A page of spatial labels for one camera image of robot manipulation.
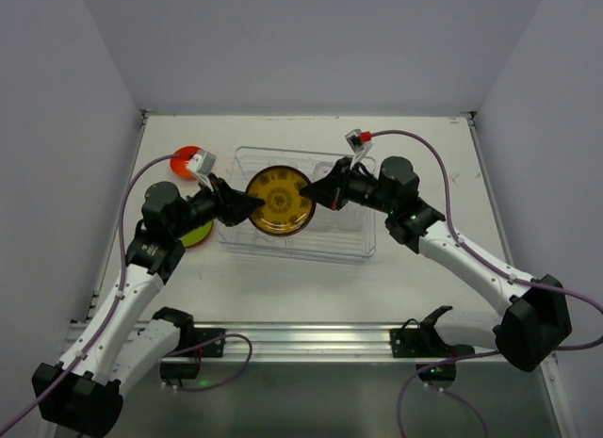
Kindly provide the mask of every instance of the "gray floor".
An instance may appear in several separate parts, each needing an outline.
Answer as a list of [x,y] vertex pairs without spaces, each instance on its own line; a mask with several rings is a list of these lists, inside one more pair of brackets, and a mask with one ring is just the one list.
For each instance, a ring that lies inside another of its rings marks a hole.
[[[207,381],[233,365],[208,364]],[[240,380],[201,394],[161,390],[156,371],[125,403],[113,438],[397,437],[396,398],[412,364],[256,364]],[[460,364],[453,388],[485,416],[491,437],[560,436],[542,373],[508,364]],[[411,438],[482,437],[465,406],[413,384],[404,402]],[[57,437],[69,434],[59,433]]]

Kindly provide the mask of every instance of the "green object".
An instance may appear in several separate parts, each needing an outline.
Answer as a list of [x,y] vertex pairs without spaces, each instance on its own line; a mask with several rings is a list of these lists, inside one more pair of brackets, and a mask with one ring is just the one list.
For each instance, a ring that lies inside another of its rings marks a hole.
[[194,231],[183,236],[180,241],[184,244],[185,248],[190,248],[195,245],[198,245],[207,238],[209,233],[211,233],[213,227],[214,222],[210,221],[205,226],[197,228]]

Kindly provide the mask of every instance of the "red lid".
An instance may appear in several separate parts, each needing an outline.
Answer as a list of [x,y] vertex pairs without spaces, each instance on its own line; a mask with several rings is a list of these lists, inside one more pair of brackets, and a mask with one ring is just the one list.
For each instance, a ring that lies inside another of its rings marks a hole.
[[183,179],[187,179],[188,181],[194,180],[195,176],[187,170],[187,164],[192,156],[200,149],[199,146],[185,146],[184,148],[180,148],[175,152],[178,156],[170,160],[171,170]]

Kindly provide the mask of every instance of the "black clamp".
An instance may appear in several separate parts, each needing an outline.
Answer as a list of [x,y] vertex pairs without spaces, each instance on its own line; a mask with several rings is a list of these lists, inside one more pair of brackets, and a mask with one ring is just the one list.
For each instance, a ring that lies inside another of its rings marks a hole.
[[[563,288],[550,275],[533,281]],[[567,299],[532,287],[513,301],[493,331],[502,356],[515,367],[531,372],[572,332]]]
[[149,274],[157,273],[165,284],[185,253],[180,237],[212,219],[235,226],[264,205],[264,200],[231,189],[213,174],[209,181],[213,189],[202,187],[186,199],[171,182],[158,182],[147,189],[142,220],[126,252],[128,266],[147,268]]
[[90,438],[103,438],[115,426],[123,407],[120,381],[102,385],[90,380],[90,373],[83,376],[73,372],[50,393],[46,390],[61,376],[61,365],[42,363],[34,372],[31,382],[40,401],[43,419],[78,431]]
[[[449,346],[437,334],[435,323],[452,306],[440,306],[420,323],[411,318],[401,328],[389,331],[389,344],[394,358],[448,358],[451,356],[472,355],[475,349],[471,346]],[[408,328],[411,322],[416,327]]]
[[442,213],[417,198],[410,211],[393,210],[385,220],[385,228],[400,245],[405,245],[418,254],[419,238],[427,235],[427,230],[434,223],[444,220]]
[[[183,350],[207,342],[216,337],[223,336],[226,330],[223,328],[195,328],[193,316],[172,308],[161,308],[153,314],[153,319],[167,320],[180,330],[178,347],[174,349]],[[224,352],[224,340],[220,339],[203,350],[182,355],[193,358],[186,362],[165,362],[159,364],[159,377],[162,380],[193,380],[196,379],[201,370],[201,359],[221,358]]]

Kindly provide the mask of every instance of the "red object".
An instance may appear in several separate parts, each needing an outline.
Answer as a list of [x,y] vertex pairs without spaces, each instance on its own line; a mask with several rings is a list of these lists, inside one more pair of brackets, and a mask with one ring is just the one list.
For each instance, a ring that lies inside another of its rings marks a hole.
[[200,149],[201,148],[199,146],[185,146],[184,148],[180,148],[175,152],[175,154],[178,154],[178,156],[170,160],[171,170],[183,179],[188,181],[194,180],[195,176],[188,172],[187,164],[192,156],[194,156]]
[[369,141],[371,141],[372,139],[372,135],[370,135],[370,132],[362,132],[360,134],[360,142],[361,143],[368,143]]

